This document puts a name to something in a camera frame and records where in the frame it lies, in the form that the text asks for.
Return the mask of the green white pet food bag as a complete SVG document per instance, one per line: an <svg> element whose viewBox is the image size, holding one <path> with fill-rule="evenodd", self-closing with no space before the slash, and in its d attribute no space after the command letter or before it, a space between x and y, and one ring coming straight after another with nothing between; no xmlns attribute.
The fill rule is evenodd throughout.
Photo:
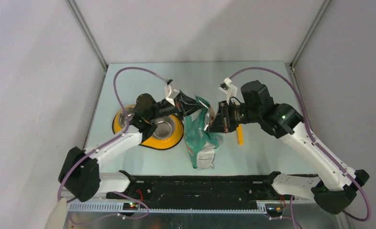
<svg viewBox="0 0 376 229"><path fill-rule="evenodd" d="M213 169L223 136L208 131L216 116L210 103L197 95L195 99L199 103L199 110L184 120L184 141L194 169Z"/></svg>

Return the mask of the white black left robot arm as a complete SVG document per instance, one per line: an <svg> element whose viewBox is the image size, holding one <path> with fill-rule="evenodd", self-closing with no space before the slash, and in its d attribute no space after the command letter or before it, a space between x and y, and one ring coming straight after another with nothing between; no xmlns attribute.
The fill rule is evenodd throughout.
<svg viewBox="0 0 376 229"><path fill-rule="evenodd" d="M149 139L157 125L155 119L176 115L179 119L207 107L199 97L191 98L178 92L174 98L155 101L150 94L141 94L136 99L134 114L125 119L125 126L113 138L89 149L73 147L68 151L58 181L57 198L62 199L66 189L75 199L85 202L96 194L118 192L124 198L136 194L136 185L127 172L106 175L101 170L126 150Z"/></svg>

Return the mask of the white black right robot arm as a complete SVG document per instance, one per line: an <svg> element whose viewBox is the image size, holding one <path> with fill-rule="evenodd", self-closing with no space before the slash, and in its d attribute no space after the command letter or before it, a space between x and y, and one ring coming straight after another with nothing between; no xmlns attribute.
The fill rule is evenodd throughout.
<svg viewBox="0 0 376 229"><path fill-rule="evenodd" d="M267 134L294 149L317 173L316 177L299 177L272 172L264 181L263 193L268 199L291 195L313 200L326 212L337 215L355 199L369 174L347 166L306 126L306 122L289 104L277 104L266 85L259 81L245 83L241 88L242 103L231 99L237 87L225 79L220 90L227 98L219 102L218 111L206 128L212 133L230 133L239 125L257 123Z"/></svg>

